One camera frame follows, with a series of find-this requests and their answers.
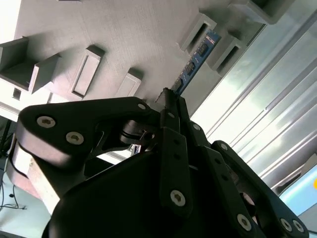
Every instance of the white wall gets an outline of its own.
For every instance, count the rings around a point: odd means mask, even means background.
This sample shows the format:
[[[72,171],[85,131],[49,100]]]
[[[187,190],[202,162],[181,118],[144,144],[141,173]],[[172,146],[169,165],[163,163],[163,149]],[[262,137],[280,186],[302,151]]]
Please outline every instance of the white wall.
[[[0,44],[13,40],[20,5],[21,0],[0,0]]]

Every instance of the blue circuit board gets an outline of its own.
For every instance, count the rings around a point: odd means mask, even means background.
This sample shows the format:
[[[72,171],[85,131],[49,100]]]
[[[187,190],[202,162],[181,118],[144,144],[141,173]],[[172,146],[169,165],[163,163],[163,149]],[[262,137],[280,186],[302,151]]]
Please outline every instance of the blue circuit board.
[[[206,37],[203,38],[193,56],[188,61],[175,84],[171,88],[176,95],[180,96],[184,92],[185,88],[188,86],[220,39],[221,37],[213,30],[209,30],[206,33]]]

